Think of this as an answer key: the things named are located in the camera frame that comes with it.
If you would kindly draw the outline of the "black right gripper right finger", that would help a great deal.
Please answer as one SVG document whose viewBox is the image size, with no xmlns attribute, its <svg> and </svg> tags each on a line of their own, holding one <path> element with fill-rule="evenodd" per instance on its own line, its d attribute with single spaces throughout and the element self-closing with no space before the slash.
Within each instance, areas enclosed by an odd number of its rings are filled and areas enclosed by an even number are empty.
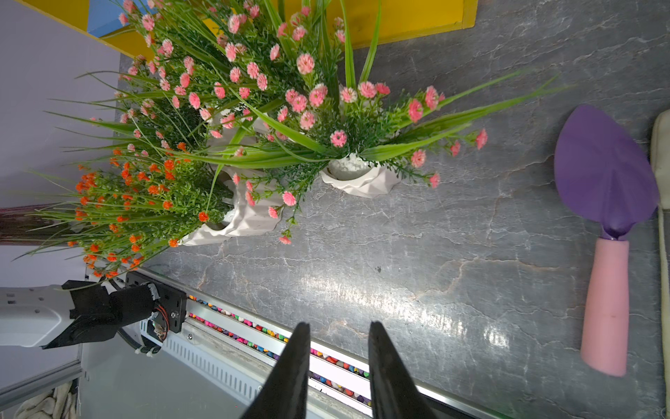
<svg viewBox="0 0 670 419">
<path fill-rule="evenodd" d="M 370 325 L 368 354 L 373 418 L 436 418 L 381 322 Z"/>
</svg>

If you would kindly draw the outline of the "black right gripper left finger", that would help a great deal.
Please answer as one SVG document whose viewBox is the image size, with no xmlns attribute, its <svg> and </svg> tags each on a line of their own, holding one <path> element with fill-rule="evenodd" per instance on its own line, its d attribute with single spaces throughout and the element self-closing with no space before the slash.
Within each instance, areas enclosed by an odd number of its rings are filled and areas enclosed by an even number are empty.
<svg viewBox="0 0 670 419">
<path fill-rule="evenodd" d="M 311 330 L 298 323 L 247 418 L 306 418 Z"/>
</svg>

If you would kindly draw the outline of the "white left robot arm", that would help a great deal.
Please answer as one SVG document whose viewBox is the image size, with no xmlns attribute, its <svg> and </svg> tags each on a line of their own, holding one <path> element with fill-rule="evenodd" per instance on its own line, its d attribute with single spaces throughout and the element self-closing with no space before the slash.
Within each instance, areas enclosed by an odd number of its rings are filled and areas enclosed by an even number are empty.
<svg viewBox="0 0 670 419">
<path fill-rule="evenodd" d="M 52 349 L 120 336 L 138 354 L 160 352 L 181 333 L 188 295 L 141 272 L 106 286 L 68 280 L 62 286 L 3 288 L 1 345 Z"/>
</svg>

